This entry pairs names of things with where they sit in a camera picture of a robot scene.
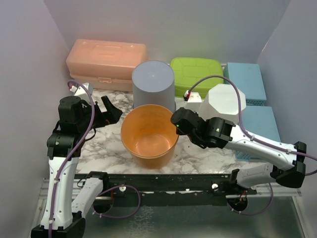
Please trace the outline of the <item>orange round bin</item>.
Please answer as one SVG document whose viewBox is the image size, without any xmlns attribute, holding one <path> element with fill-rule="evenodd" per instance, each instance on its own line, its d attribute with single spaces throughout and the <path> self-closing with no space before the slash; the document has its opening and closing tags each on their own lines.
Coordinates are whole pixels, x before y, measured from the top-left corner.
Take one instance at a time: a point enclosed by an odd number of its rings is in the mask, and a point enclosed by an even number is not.
<svg viewBox="0 0 317 238">
<path fill-rule="evenodd" d="M 172 112 L 159 105 L 136 107 L 123 120 L 121 141 L 132 158 L 147 169 L 160 169 L 173 157 L 179 136 Z"/>
</svg>

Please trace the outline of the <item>white faceted bin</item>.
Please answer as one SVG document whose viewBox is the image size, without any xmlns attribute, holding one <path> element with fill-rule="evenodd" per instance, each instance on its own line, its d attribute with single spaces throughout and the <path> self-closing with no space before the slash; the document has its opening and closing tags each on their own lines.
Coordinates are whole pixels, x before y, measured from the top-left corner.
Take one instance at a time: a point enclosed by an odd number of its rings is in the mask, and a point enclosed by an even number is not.
<svg viewBox="0 0 317 238">
<path fill-rule="evenodd" d="M 238 97 L 229 84 L 218 84 L 210 89 L 198 110 L 204 120 L 219 117 L 235 124 L 239 122 L 238 113 Z"/>
</svg>

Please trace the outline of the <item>green plastic tray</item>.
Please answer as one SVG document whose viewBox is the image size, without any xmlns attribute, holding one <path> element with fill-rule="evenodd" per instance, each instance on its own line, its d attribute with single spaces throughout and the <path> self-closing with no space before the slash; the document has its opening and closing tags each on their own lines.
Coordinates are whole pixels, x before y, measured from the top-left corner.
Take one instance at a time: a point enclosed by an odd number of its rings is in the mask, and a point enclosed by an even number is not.
<svg viewBox="0 0 317 238">
<path fill-rule="evenodd" d="M 214 59 L 174 58 L 170 67 L 174 72 L 175 96 L 181 98 L 200 79 L 210 75 L 223 76 L 220 62 Z"/>
</svg>

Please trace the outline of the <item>blue-grey round bin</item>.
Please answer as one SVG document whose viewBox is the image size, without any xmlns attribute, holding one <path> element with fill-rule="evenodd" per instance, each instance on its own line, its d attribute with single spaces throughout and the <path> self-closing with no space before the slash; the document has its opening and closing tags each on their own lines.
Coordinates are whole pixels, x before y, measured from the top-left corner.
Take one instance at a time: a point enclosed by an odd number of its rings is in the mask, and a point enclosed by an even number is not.
<svg viewBox="0 0 317 238">
<path fill-rule="evenodd" d="M 132 72 L 133 107 L 147 104 L 176 110 L 174 71 L 170 65 L 149 60 L 139 64 Z"/>
</svg>

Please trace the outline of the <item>small blue perforated basket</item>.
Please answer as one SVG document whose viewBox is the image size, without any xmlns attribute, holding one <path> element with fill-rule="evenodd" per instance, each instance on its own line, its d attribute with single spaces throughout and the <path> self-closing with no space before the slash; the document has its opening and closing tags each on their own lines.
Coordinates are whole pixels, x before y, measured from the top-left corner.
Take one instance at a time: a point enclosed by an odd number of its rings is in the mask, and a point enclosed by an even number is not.
<svg viewBox="0 0 317 238">
<path fill-rule="evenodd" d="M 242 123 L 244 128 L 251 133 L 281 141 L 272 107 L 246 106 L 242 111 Z"/>
</svg>

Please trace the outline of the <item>large blue perforated basket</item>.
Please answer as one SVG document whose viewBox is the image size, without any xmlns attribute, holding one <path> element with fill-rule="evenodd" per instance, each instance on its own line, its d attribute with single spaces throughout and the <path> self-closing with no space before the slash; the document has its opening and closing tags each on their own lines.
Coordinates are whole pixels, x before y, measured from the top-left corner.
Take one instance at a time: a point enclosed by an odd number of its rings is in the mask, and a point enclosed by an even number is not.
<svg viewBox="0 0 317 238">
<path fill-rule="evenodd" d="M 245 94 L 247 105 L 263 106 L 266 103 L 266 93 L 258 64 L 228 62 L 223 75 Z"/>
</svg>

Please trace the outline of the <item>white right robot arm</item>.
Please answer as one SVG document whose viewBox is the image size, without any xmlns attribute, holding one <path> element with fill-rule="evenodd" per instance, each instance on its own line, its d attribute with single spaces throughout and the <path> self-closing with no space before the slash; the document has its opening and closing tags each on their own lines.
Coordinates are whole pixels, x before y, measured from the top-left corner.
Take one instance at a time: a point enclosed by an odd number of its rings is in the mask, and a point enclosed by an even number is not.
<svg viewBox="0 0 317 238">
<path fill-rule="evenodd" d="M 285 144 L 262 136 L 246 136 L 241 127 L 231 121 L 215 117 L 204 120 L 197 113 L 180 108 L 170 119 L 178 135 L 205 148 L 226 148 L 241 151 L 262 160 L 250 169 L 234 170 L 227 182 L 228 190 L 238 194 L 254 185 L 276 182 L 288 188 L 300 188 L 306 176 L 304 163 L 307 146 L 298 141 Z"/>
</svg>

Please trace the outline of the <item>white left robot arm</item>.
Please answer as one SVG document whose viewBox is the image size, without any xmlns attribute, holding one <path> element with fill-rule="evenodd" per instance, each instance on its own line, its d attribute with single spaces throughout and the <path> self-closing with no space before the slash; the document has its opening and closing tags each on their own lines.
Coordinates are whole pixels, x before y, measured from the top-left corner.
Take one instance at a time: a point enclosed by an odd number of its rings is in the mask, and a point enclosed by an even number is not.
<svg viewBox="0 0 317 238">
<path fill-rule="evenodd" d="M 33 238 L 81 238 L 85 232 L 86 215 L 97 195 L 109 191 L 106 172 L 89 172 L 84 187 L 72 198 L 76 168 L 88 132 L 116 124 L 122 111 L 107 96 L 97 102 L 78 96 L 67 96 L 58 106 L 59 120 L 47 139 L 50 179 L 45 211 L 39 225 L 31 230 Z"/>
</svg>

